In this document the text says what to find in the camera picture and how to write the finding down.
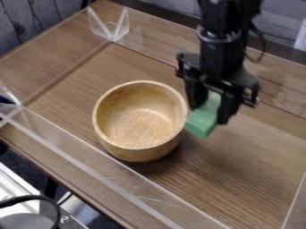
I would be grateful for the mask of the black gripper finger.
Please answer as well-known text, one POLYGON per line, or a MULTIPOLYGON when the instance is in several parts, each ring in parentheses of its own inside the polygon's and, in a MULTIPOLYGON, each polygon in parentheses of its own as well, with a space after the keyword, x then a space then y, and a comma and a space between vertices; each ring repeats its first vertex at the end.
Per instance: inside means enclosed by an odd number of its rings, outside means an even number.
POLYGON ((221 92, 221 106, 218 108, 218 124, 228 124, 232 117, 237 114, 244 103, 244 89, 229 87, 221 92))
POLYGON ((209 89, 198 78, 187 76, 185 78, 187 103, 191 110, 199 108, 209 99, 209 89))

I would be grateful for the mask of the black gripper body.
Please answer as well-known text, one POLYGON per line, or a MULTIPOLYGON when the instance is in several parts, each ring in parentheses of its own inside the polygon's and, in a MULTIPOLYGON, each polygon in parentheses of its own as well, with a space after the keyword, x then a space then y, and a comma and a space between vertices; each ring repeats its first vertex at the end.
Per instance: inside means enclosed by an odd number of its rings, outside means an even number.
POLYGON ((260 92, 258 78, 244 68, 245 45, 242 32, 214 34, 198 27, 199 53, 179 52, 175 75, 185 80, 198 78, 206 88, 222 92, 229 87, 244 89, 244 103, 256 106, 260 92))

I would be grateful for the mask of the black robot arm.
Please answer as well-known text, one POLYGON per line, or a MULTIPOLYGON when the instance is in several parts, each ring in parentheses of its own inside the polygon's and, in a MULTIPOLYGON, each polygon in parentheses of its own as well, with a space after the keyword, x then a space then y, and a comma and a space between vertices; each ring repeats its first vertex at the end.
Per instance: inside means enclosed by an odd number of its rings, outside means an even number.
POLYGON ((261 82, 244 61, 250 58, 249 33, 262 34, 253 23, 262 0, 198 0, 198 5, 199 52, 177 54, 175 74, 185 82, 191 109, 205 105, 211 91, 221 95, 217 123, 226 124, 242 105, 254 107, 258 103, 261 82))

